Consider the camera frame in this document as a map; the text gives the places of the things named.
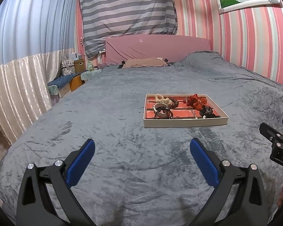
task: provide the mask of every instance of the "striped wallpaper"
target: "striped wallpaper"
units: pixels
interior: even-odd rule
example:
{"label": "striped wallpaper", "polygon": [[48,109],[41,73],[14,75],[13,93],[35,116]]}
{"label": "striped wallpaper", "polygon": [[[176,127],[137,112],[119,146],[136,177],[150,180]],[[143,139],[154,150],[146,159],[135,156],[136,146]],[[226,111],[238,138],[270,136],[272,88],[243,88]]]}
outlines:
{"label": "striped wallpaper", "polygon": [[178,35],[210,39],[225,60],[283,84],[283,8],[219,15],[217,0],[175,0]]}

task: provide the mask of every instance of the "beige pillow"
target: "beige pillow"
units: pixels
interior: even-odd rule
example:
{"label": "beige pillow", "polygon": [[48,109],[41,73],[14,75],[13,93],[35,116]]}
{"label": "beige pillow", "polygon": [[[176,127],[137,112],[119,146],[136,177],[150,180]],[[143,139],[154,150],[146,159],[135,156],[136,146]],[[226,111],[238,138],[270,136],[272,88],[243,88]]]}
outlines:
{"label": "beige pillow", "polygon": [[164,58],[148,58],[148,59],[128,59],[123,68],[130,67],[162,67],[168,65],[168,60]]}

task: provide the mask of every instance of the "pillow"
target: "pillow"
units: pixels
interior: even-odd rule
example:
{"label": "pillow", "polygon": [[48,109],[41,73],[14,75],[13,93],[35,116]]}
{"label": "pillow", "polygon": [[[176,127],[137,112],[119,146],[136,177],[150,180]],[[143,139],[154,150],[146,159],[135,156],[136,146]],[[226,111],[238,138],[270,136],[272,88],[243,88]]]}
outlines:
{"label": "pillow", "polygon": [[131,68],[131,67],[163,67],[168,66],[168,60],[164,58],[149,58],[149,59],[128,59],[126,62],[123,61],[118,67]]}
{"label": "pillow", "polygon": [[210,51],[208,39],[183,36],[141,34],[106,39],[106,62],[120,64],[128,59],[167,58],[170,63],[180,62],[188,54],[197,51]]}

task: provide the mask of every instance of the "shallow tray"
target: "shallow tray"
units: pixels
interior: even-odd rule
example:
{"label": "shallow tray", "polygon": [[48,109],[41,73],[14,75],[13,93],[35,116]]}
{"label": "shallow tray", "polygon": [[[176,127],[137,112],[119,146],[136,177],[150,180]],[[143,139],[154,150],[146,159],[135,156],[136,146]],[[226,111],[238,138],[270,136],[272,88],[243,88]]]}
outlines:
{"label": "shallow tray", "polygon": [[199,111],[186,106],[183,100],[188,100],[194,94],[162,94],[165,98],[175,98],[179,101],[179,106],[171,111],[174,114],[173,119],[154,119],[153,105],[155,104],[155,94],[147,94],[144,107],[144,127],[145,128],[175,128],[175,127],[207,127],[221,126],[228,122],[227,114],[206,94],[197,94],[199,97],[206,97],[214,114],[220,118],[203,119]]}

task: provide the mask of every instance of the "silver bolt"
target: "silver bolt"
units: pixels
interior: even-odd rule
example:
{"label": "silver bolt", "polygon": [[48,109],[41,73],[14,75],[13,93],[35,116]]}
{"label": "silver bolt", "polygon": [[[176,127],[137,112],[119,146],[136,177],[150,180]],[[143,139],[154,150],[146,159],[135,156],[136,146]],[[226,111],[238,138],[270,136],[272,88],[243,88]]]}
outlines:
{"label": "silver bolt", "polygon": [[229,167],[230,166],[230,162],[227,160],[222,161],[222,165],[224,165],[225,167]]}
{"label": "silver bolt", "polygon": [[61,161],[61,160],[57,160],[57,161],[55,162],[55,165],[56,165],[57,167],[62,166],[62,164],[63,164],[63,161]]}
{"label": "silver bolt", "polygon": [[34,165],[33,163],[29,163],[28,166],[27,166],[27,168],[31,170],[31,169],[33,169],[34,166],[35,166],[35,165]]}
{"label": "silver bolt", "polygon": [[255,164],[251,164],[251,169],[253,169],[253,170],[257,170],[257,166],[255,165]]}

